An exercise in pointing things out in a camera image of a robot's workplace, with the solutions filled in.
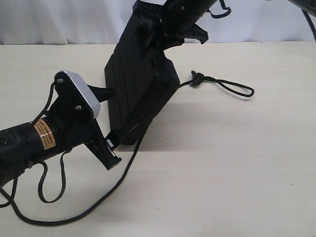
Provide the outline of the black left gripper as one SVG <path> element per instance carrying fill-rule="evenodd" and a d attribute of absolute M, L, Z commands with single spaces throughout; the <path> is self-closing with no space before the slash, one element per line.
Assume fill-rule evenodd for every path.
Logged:
<path fill-rule="evenodd" d="M 114 88 L 92 85 L 88 85 L 88 88 L 91 91 L 86 98 L 88 104 L 102 103 L 116 95 Z M 57 131 L 62 137 L 62 146 L 66 150 L 84 144 L 107 170 L 121 162 L 121 158 L 113 152 L 120 145 L 119 136 L 113 130 L 104 137 L 97 118 L 88 123 L 82 123 L 67 116 L 61 111 L 61 103 L 58 97 L 49 108 L 49 117 L 57 125 Z"/>

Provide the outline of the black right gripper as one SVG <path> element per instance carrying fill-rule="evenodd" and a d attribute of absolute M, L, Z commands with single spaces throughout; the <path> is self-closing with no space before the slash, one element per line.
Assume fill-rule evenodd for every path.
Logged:
<path fill-rule="evenodd" d="M 185 39 L 204 44 L 208 33 L 196 22 L 208 10 L 207 0 L 167 0 L 163 5 L 136 1 L 133 15 L 140 20 L 137 30 L 140 45 L 145 50 L 157 48 L 164 51 L 182 45 Z"/>

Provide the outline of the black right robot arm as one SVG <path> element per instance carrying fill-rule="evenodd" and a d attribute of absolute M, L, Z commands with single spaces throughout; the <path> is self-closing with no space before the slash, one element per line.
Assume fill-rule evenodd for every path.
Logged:
<path fill-rule="evenodd" d="M 181 46 L 185 39 L 201 44 L 208 33 L 197 21 L 213 6 L 214 0 L 167 0 L 163 5 L 136 1 L 133 15 L 139 17 L 136 38 L 143 51 L 151 48 L 167 50 Z"/>

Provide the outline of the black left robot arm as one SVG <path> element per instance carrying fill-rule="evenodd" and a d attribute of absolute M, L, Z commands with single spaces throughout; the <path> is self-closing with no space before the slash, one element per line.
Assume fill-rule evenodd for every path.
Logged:
<path fill-rule="evenodd" d="M 97 116 L 101 103 L 115 96 L 115 89 L 85 83 L 70 71 L 59 71 L 50 86 L 48 100 L 30 122 L 0 132 L 0 185 L 24 173 L 26 168 L 84 144 L 105 166 L 121 162 L 103 136 Z"/>

